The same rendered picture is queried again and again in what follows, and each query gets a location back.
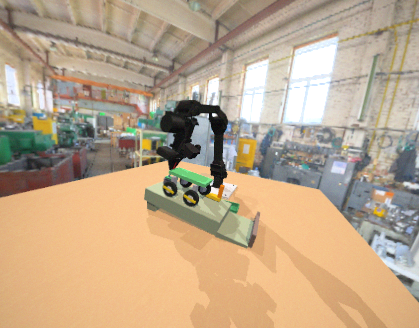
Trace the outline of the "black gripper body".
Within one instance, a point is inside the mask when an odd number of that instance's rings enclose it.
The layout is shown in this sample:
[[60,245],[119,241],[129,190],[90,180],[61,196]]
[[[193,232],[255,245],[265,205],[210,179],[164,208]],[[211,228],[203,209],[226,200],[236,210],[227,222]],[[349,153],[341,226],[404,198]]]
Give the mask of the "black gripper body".
[[156,149],[156,154],[158,154],[159,156],[163,157],[166,160],[173,160],[175,158],[179,157],[179,154],[184,156],[185,154],[182,152],[178,152],[178,147],[181,143],[181,141],[184,140],[185,143],[189,143],[192,142],[192,139],[190,139],[191,137],[187,137],[181,134],[177,134],[177,133],[173,133],[174,136],[174,141],[173,143],[171,143],[169,146],[172,147],[169,148],[167,146],[159,146]]

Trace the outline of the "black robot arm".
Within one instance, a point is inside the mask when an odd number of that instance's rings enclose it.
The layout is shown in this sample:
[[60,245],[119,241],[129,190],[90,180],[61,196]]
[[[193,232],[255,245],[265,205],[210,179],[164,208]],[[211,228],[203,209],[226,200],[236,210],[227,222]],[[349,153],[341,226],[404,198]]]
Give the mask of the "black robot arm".
[[[228,125],[226,113],[221,111],[218,105],[204,105],[196,100],[181,100],[173,112],[166,111],[160,126],[163,132],[179,133],[191,137],[195,125],[199,125],[197,118],[193,116],[201,113],[209,113],[208,119],[214,132],[214,161],[210,164],[210,173],[211,176],[214,176],[214,180],[211,187],[219,189],[220,185],[223,185],[223,179],[226,179],[228,175],[223,161],[223,137]],[[213,116],[212,113],[216,113],[218,116]],[[183,140],[177,151],[181,152],[181,150],[188,159],[192,159],[200,154],[201,146],[199,144],[194,146],[194,144],[185,143]]]

